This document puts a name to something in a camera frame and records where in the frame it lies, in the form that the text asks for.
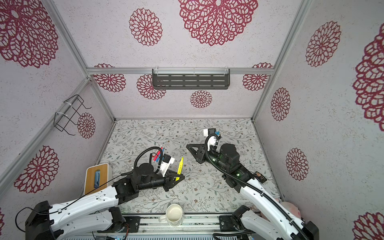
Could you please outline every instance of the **black mounting plate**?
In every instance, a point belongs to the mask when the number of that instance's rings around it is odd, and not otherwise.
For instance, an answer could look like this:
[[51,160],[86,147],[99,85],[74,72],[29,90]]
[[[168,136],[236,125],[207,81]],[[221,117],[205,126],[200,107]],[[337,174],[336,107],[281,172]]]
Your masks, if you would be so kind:
[[220,231],[222,232],[234,232],[237,231],[235,228],[235,225],[233,225],[233,222],[231,220],[231,215],[223,215],[219,216],[219,224],[220,224]]
[[[129,225],[129,231],[130,232],[138,232],[139,226],[140,226],[140,217],[124,217],[125,222]],[[120,232],[127,232],[127,227],[124,227]]]

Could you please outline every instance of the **aluminum rail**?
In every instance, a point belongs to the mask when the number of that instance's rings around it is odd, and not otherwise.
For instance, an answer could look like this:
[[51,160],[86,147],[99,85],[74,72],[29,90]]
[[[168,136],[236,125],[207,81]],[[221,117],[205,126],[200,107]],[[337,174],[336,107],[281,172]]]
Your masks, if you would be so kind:
[[275,72],[273,68],[87,68],[88,74],[267,74]]

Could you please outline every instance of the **black triangular bracket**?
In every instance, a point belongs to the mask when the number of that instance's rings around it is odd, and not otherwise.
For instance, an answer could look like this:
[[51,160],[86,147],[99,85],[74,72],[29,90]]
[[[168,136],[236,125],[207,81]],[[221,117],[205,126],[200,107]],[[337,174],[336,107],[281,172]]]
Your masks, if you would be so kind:
[[196,162],[200,164],[205,162],[204,144],[188,144],[187,149],[192,153],[193,157],[196,159]]

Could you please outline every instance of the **black cable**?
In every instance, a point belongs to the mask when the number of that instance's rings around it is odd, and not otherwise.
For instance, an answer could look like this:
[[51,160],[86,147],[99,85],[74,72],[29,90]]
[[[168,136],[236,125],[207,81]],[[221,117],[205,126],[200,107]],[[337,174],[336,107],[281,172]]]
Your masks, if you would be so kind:
[[[100,185],[99,187],[104,186],[105,184],[109,183],[110,181],[112,181],[112,180],[114,180],[114,179],[116,179],[116,178],[118,178],[118,177],[120,177],[120,176],[121,176],[121,175],[112,178],[112,179],[109,180],[108,182],[106,182],[106,183]],[[91,192],[95,191],[95,190],[98,189],[99,187],[97,187],[97,188],[93,189],[92,191],[87,192],[87,193],[84,194],[83,196],[79,197],[78,199],[76,199],[75,201],[73,201],[71,204],[69,204],[68,206],[66,206],[65,208],[63,208],[63,210],[67,209],[70,205],[74,204],[76,201],[80,200],[80,199],[81,199],[82,197],[84,197],[85,195],[88,195],[88,194],[90,194]],[[25,207],[25,208],[23,208],[22,210],[24,210],[24,209],[31,209],[32,211],[34,211],[35,213],[40,214],[40,215],[49,215],[49,214],[54,214],[54,213],[59,212],[59,211],[55,211],[55,212],[50,212],[50,213],[42,214],[42,213],[39,213],[39,212],[35,211],[35,210],[34,210],[33,208],[31,208],[31,207]],[[16,227],[17,227],[20,231],[25,232],[24,230],[22,230],[22,229],[17,225],[17,216],[19,215],[19,213],[20,213],[22,210],[20,210],[20,211],[16,214],[16,217],[15,217],[15,224],[16,224]]]
[[248,230],[248,231],[243,231],[243,232],[238,232],[238,233],[214,233],[212,234],[212,237],[216,240],[221,240],[219,237],[235,237],[243,234],[250,234],[250,233],[255,233],[254,231]]
[[[111,180],[109,180],[108,182],[104,183],[103,185],[100,185],[99,187],[102,187],[102,186],[104,186],[105,184],[109,183],[110,181],[112,181],[112,180],[114,180],[114,179],[116,179],[116,178],[118,178],[118,177],[121,177],[121,176],[122,176],[122,175],[118,175],[117,177],[112,178]],[[99,187],[93,189],[93,190],[90,191],[90,192],[87,192],[87,193],[84,194],[83,196],[81,196],[81,197],[79,197],[78,199],[76,199],[75,201],[71,202],[68,206],[66,206],[65,208],[63,208],[63,210],[66,210],[70,205],[74,204],[75,202],[77,202],[78,200],[82,199],[82,198],[85,197],[86,195],[88,195],[88,194],[90,194],[91,192],[95,191],[95,190],[98,189]]]
[[247,182],[244,182],[238,178],[236,178],[235,176],[232,176],[230,175],[229,173],[227,173],[226,171],[222,170],[221,168],[219,168],[216,163],[211,159],[211,157],[209,156],[208,154],[208,141],[211,137],[216,137],[216,139],[218,139],[218,136],[216,134],[210,134],[208,135],[208,137],[205,139],[205,142],[204,142],[204,151],[205,151],[205,156],[207,157],[208,161],[217,169],[219,170],[221,173],[225,174],[226,176],[232,178],[233,180],[241,183],[242,185],[245,185],[253,190],[255,190],[256,192],[260,193],[262,195],[262,197],[265,197],[266,199],[268,199],[268,201],[270,201],[283,215],[284,217],[296,228],[296,230],[304,237],[305,240],[309,240],[309,238],[307,237],[307,235],[305,235],[305,233],[303,232],[303,230],[296,224],[295,221],[292,220],[292,218],[288,215],[288,213],[286,213],[277,203],[276,201],[274,201],[270,196],[264,194],[264,192],[260,189],[258,189],[257,187],[255,186],[252,186],[251,184],[247,183]]
[[149,155],[149,163],[152,164],[152,156],[155,154],[156,156],[159,156],[157,153],[153,152]]
[[[51,213],[42,214],[42,213],[39,213],[38,211],[36,211],[35,209],[33,209],[33,208],[31,208],[31,207],[25,207],[25,208],[23,208],[22,210],[24,210],[24,209],[31,209],[32,211],[34,211],[35,213],[37,213],[37,214],[39,214],[39,215],[50,215],[50,214],[54,214],[54,213],[57,213],[57,212],[58,212],[58,211],[55,211],[55,212],[51,212]],[[19,225],[17,225],[17,216],[19,215],[19,213],[20,213],[22,210],[20,210],[20,211],[16,214],[16,216],[15,216],[15,224],[16,224],[16,227],[17,227],[20,231],[25,232],[23,229],[21,229],[21,228],[19,227]]]
[[160,169],[160,165],[161,165],[161,162],[162,162],[162,159],[163,159],[163,150],[159,147],[150,147],[150,148],[147,148],[146,150],[142,151],[138,156],[137,158],[135,159],[135,162],[133,164],[133,168],[137,168],[137,162],[139,161],[139,159],[146,153],[146,152],[149,152],[153,149],[157,149],[160,151],[160,158],[159,158],[159,163],[158,163],[158,166],[157,166],[157,170],[155,171],[155,174],[159,172],[159,169]]

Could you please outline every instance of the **patterned wall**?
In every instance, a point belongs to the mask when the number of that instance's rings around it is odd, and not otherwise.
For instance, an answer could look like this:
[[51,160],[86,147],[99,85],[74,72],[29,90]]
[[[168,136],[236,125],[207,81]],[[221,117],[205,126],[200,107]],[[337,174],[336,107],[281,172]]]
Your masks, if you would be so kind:
[[83,76],[39,1],[1,2],[0,15],[2,174]]
[[[78,198],[84,187],[85,171],[94,165],[97,153],[111,126],[88,85],[80,96],[84,105],[75,113],[74,125],[69,123],[65,131],[54,129],[36,149],[26,168],[20,173],[6,195],[0,200],[0,239],[23,239],[24,233],[15,225],[16,213],[24,207],[34,207],[47,200],[50,204]],[[62,118],[62,126],[68,120]],[[22,211],[18,224],[24,223],[30,210]]]
[[[1,1],[0,16],[2,174],[84,77],[40,1]],[[89,85],[80,95],[91,108],[66,127],[75,135],[53,130],[0,200],[0,239],[24,239],[15,226],[22,208],[79,197],[111,124]],[[29,214],[18,217],[22,229]]]
[[[271,68],[299,3],[56,1],[92,67]],[[232,75],[228,90],[171,91],[154,90],[150,75],[95,78],[118,118],[248,118],[268,79]]]
[[321,239],[382,239],[382,1],[315,1],[256,119],[287,201]]
[[262,90],[246,89],[242,81],[252,81],[252,88],[260,88],[267,77],[230,77],[228,90],[155,90],[150,74],[103,74],[95,80],[116,118],[248,118]]
[[88,66],[115,67],[273,64],[300,2],[55,1]]

